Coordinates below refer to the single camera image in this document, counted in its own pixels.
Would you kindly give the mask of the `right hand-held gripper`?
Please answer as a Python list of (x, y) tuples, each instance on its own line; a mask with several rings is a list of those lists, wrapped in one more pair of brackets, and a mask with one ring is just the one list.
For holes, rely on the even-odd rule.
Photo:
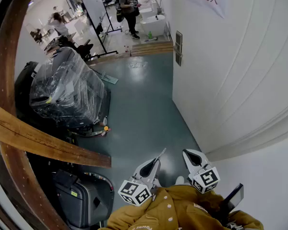
[(206, 155), (193, 149), (182, 151), (183, 160), (189, 171), (189, 180), (201, 194), (205, 194), (214, 189), (220, 182), (220, 176), (216, 167), (211, 167)]

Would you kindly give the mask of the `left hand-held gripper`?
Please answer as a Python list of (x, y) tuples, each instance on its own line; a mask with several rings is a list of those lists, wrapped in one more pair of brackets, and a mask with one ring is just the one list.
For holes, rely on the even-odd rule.
[(160, 159), (152, 159), (141, 164), (134, 176), (123, 181), (118, 190), (121, 198), (126, 203), (139, 207), (149, 198), (154, 197), (157, 188), (161, 187), (157, 177), (160, 167)]

